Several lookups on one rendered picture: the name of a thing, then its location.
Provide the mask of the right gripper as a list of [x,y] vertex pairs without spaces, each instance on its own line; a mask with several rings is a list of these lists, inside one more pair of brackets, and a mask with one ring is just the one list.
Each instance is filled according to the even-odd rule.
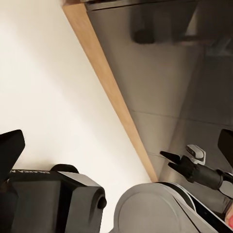
[[195,164],[185,155],[180,158],[179,155],[165,151],[160,151],[160,154],[173,161],[174,163],[169,162],[168,165],[184,175],[189,182],[197,182],[201,185],[207,185],[210,182],[212,170],[209,167],[202,164]]

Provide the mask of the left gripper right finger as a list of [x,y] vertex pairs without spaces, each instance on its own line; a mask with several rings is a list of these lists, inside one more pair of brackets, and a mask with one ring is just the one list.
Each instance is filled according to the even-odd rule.
[[233,131],[222,129],[217,146],[233,168]]

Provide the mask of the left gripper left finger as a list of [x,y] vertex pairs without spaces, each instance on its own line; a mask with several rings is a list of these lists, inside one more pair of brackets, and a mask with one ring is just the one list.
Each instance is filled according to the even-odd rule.
[[25,149],[21,129],[0,134],[0,187]]

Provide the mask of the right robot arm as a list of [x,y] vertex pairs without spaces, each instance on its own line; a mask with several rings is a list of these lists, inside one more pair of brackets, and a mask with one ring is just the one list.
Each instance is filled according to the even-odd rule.
[[212,170],[205,166],[206,152],[194,145],[187,145],[186,150],[193,156],[191,159],[185,155],[179,155],[160,151],[161,155],[170,159],[168,165],[191,182],[206,185],[213,190],[219,190],[222,194],[233,199],[233,174],[217,169]]

